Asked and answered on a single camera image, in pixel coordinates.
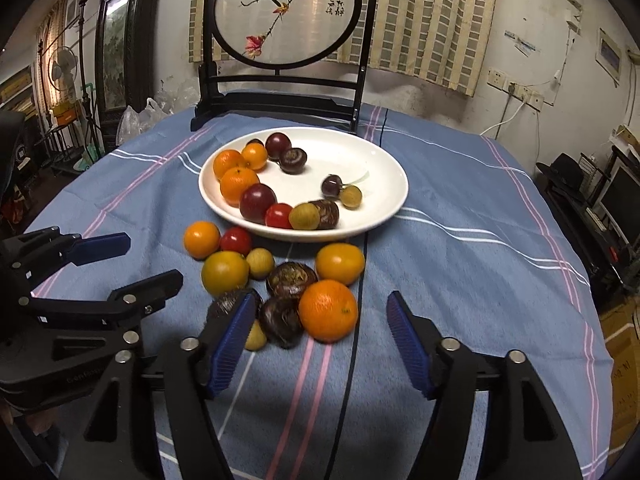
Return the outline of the round embroidered screen stand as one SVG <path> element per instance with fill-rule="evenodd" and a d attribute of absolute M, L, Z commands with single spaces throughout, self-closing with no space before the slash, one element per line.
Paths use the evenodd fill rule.
<path fill-rule="evenodd" d="M 191 128 L 231 112 L 318 117 L 355 131 L 378 0 L 203 0 Z"/>

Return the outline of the dark wooden framed mirror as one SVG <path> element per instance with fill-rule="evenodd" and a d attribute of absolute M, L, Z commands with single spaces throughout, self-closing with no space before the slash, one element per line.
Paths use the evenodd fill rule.
<path fill-rule="evenodd" d="M 100 0 L 94 48 L 96 102 L 104 150 L 116 148 L 125 110 L 153 94 L 157 0 Z"/>

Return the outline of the small yellow longan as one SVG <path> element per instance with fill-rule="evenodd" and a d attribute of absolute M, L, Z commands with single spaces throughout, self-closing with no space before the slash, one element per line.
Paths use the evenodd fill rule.
<path fill-rule="evenodd" d="M 252 249 L 247 254 L 246 262 L 250 268 L 250 277 L 257 281 L 264 280 L 276 266 L 272 253 L 260 247 Z"/>

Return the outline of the dark red plum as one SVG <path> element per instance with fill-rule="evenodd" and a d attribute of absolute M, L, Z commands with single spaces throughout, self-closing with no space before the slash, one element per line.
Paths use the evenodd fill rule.
<path fill-rule="evenodd" d="M 277 195 L 270 186 L 256 183 L 247 188 L 240 199 L 240 213 L 247 221 L 263 224 L 268 209 L 277 203 Z"/>

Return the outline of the yellow orange citrus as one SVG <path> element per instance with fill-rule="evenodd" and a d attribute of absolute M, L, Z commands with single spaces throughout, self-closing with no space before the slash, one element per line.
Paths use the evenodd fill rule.
<path fill-rule="evenodd" d="M 249 275 L 250 266 L 238 252 L 215 252 L 201 270 L 202 284 L 213 297 L 243 288 Z"/>

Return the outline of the orange mandarin right of pile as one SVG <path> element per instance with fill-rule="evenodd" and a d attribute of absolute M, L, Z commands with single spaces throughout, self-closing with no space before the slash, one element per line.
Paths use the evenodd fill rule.
<path fill-rule="evenodd" d="M 346 286 L 358 280 L 365 266 L 363 252 L 357 246 L 347 243 L 326 245 L 314 259 L 319 278 L 337 281 Z"/>

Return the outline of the standing fan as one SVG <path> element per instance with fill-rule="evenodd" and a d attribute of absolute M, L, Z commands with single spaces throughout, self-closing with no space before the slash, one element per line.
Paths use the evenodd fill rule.
<path fill-rule="evenodd" d="M 52 106 L 76 100 L 77 70 L 78 57 L 70 48 L 60 47 L 49 54 L 47 76 Z"/>

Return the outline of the wall power strip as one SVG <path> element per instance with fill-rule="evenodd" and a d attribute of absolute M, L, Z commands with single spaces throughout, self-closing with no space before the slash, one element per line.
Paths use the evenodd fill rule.
<path fill-rule="evenodd" d="M 489 67 L 486 82 L 494 89 L 506 92 L 514 99 L 520 100 L 536 112 L 541 112 L 544 107 L 544 96 L 530 84 L 520 84 L 501 70 Z"/>

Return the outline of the blue striped tablecloth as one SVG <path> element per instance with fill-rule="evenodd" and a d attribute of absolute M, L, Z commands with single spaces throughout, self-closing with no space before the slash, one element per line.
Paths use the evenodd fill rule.
<path fill-rule="evenodd" d="M 170 269 L 179 295 L 148 318 L 150 353 L 197 334 L 210 298 L 201 265 L 183 249 L 194 221 L 215 217 L 198 170 L 224 144 L 279 127 L 274 118 L 226 115 L 199 132 L 191 113 L 165 119 L 104 157 L 35 220 L 85 236 L 126 232 L 126 256 L 68 266 L 43 296 L 100 299 Z M 210 406 L 238 479 L 403 479 L 432 407 L 412 388 L 386 322 L 401 292 L 414 313 L 469 348 L 532 361 L 572 439 L 580 473 L 603 474 L 613 418 L 611 373 L 587 274 L 536 186 L 500 145 L 375 107 L 358 133 L 408 176 L 399 214 L 360 238 L 367 263 L 354 292 L 356 333 L 327 346 L 244 353 L 231 386 Z"/>

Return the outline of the large orange mandarin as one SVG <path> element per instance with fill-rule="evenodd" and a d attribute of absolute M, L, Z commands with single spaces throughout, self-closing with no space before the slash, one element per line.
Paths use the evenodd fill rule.
<path fill-rule="evenodd" d="M 259 178 L 253 169 L 234 167 L 227 170 L 220 179 L 220 192 L 230 206 L 237 207 L 243 193 L 257 183 Z"/>

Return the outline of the white plastic bags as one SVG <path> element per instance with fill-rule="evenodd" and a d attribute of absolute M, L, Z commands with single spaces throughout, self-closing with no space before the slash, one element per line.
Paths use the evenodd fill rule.
<path fill-rule="evenodd" d="M 195 78 L 186 79 L 175 91 L 160 86 L 155 96 L 146 99 L 141 112 L 136 112 L 130 105 L 126 107 L 117 127 L 116 145 L 121 146 L 149 131 L 165 118 L 195 106 L 200 97 L 200 87 Z"/>

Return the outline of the television set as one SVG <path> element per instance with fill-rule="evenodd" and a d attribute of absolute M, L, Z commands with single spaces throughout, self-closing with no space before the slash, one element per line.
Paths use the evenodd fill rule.
<path fill-rule="evenodd" d="M 634 252 L 639 250 L 639 174 L 627 157 L 613 154 L 596 202 L 604 220 Z"/>

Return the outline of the big orange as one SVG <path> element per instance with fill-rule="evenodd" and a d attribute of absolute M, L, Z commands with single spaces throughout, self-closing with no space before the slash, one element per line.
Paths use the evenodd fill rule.
<path fill-rule="evenodd" d="M 311 338 L 334 344 L 355 329 L 359 318 L 358 302 L 346 285 L 321 280 L 310 285 L 300 297 L 298 316 Z"/>

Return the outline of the orange mandarin left of pile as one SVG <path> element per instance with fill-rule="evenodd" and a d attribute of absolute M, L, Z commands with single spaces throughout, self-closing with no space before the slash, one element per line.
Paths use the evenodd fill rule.
<path fill-rule="evenodd" d="M 215 223 L 197 221 L 183 233 L 183 247 L 196 260 L 204 260 L 216 252 L 220 245 L 220 231 Z"/>

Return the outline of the white round plate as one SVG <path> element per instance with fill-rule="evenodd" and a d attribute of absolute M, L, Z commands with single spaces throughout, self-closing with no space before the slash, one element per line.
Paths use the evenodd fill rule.
<path fill-rule="evenodd" d="M 221 194 L 214 174 L 214 159 L 224 150 L 240 150 L 249 140 L 266 140 L 273 128 L 257 130 L 224 144 L 206 159 L 198 176 L 202 199 L 220 218 L 235 226 L 242 226 L 256 235 L 272 240 L 297 243 L 320 243 L 344 240 L 380 226 L 399 211 L 408 197 L 409 181 L 401 164 L 375 143 L 354 134 L 316 127 L 281 127 L 296 148 L 307 152 L 308 160 L 301 174 L 292 176 L 268 162 L 258 177 L 270 186 L 277 199 L 291 206 L 321 196 L 321 181 L 329 174 L 337 174 L 347 184 L 358 186 L 362 192 L 359 208 L 340 209 L 340 220 L 333 230 L 296 231 L 272 228 L 246 220 L 241 211 L 231 206 Z"/>

